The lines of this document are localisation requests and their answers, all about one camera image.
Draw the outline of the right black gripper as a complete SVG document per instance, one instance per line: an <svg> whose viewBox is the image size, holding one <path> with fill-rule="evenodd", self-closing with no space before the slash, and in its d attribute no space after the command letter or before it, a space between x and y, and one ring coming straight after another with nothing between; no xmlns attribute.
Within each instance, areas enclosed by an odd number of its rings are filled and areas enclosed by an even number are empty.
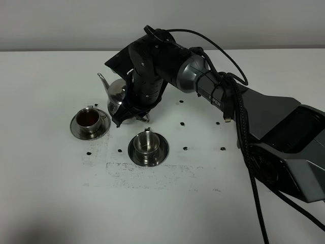
<svg viewBox="0 0 325 244"><path fill-rule="evenodd" d="M134 110L149 111L161 100L164 82L158 74L156 59L163 47L149 37L141 37L105 62L126 82L122 103L112 115L118 128L135 121Z"/></svg>

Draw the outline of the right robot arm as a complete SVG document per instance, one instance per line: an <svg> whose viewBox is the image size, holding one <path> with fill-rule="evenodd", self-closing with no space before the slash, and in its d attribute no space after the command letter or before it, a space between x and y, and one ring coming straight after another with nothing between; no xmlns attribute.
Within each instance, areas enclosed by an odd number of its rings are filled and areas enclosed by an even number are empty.
<svg viewBox="0 0 325 244"><path fill-rule="evenodd" d="M238 147L252 176L271 190L304 202L324 200L324 112L290 97L260 94L239 76L215 69L201 47L185 48L170 30L145 27L137 39L106 61L126 82L116 125L143 116L168 84L195 92L234 121Z"/></svg>

